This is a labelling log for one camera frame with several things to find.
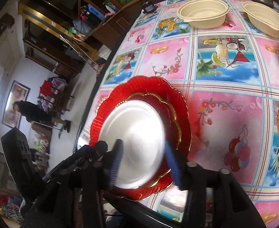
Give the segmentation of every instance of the screw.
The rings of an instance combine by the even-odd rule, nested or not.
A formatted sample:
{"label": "screw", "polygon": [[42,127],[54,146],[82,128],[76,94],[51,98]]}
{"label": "screw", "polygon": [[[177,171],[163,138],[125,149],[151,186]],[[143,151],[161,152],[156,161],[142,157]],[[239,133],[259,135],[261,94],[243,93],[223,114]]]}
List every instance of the screw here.
{"label": "screw", "polygon": [[196,167],[196,166],[197,166],[197,163],[196,163],[196,162],[193,162],[193,161],[188,161],[188,162],[187,162],[187,166],[188,166],[188,167]]}
{"label": "screw", "polygon": [[227,168],[222,168],[222,169],[220,170],[220,172],[221,172],[222,174],[224,174],[224,175],[228,175],[228,174],[230,173],[229,169],[227,169]]}

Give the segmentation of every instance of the black jacket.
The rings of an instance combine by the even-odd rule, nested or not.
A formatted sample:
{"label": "black jacket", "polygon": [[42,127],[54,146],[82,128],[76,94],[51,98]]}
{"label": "black jacket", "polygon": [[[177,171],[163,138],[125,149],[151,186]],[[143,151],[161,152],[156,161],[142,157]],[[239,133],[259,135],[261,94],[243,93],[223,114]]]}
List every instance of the black jacket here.
{"label": "black jacket", "polygon": [[26,117],[28,122],[30,121],[45,121],[45,117],[48,115],[45,111],[39,108],[37,104],[33,104],[28,101],[20,101],[19,112]]}

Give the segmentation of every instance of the pink tablecloth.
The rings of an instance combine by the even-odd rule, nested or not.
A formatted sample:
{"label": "pink tablecloth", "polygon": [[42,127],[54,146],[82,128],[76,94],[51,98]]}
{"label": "pink tablecloth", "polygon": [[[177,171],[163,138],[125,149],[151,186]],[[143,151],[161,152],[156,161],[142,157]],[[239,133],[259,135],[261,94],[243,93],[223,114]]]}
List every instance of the pink tablecloth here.
{"label": "pink tablecloth", "polygon": [[[195,135],[188,159],[206,169],[231,170],[267,227],[276,227],[279,40],[249,22],[241,8],[248,0],[222,0],[230,8],[226,20],[209,30],[193,28],[176,16],[187,1],[167,0],[157,4],[154,14],[139,16],[105,74],[79,141],[88,143],[96,108],[114,87],[136,75],[161,76],[188,104]],[[167,201],[163,194],[143,203],[179,220],[185,194],[174,187],[166,191]],[[168,200],[182,209],[162,205]]]}

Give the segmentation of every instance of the beige bowl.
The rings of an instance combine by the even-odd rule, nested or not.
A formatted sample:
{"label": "beige bowl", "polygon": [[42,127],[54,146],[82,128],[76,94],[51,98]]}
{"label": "beige bowl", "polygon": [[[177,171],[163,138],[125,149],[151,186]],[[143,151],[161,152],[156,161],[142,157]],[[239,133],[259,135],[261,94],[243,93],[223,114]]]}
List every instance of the beige bowl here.
{"label": "beige bowl", "polygon": [[208,29],[223,24],[228,5],[221,0],[193,0],[180,6],[177,15],[190,25]]}
{"label": "beige bowl", "polygon": [[242,8],[256,28],[267,35],[279,38],[279,13],[256,2],[243,2]]}

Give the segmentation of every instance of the person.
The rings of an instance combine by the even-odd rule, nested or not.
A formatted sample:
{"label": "person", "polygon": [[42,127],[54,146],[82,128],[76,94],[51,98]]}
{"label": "person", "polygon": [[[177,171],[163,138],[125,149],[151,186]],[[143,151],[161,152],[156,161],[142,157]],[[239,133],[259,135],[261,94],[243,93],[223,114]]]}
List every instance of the person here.
{"label": "person", "polygon": [[57,122],[62,124],[64,130],[70,132],[71,121],[62,120],[58,117],[52,117],[44,110],[40,109],[38,105],[28,101],[16,101],[13,104],[13,109],[18,111],[22,116],[26,117],[28,122]]}

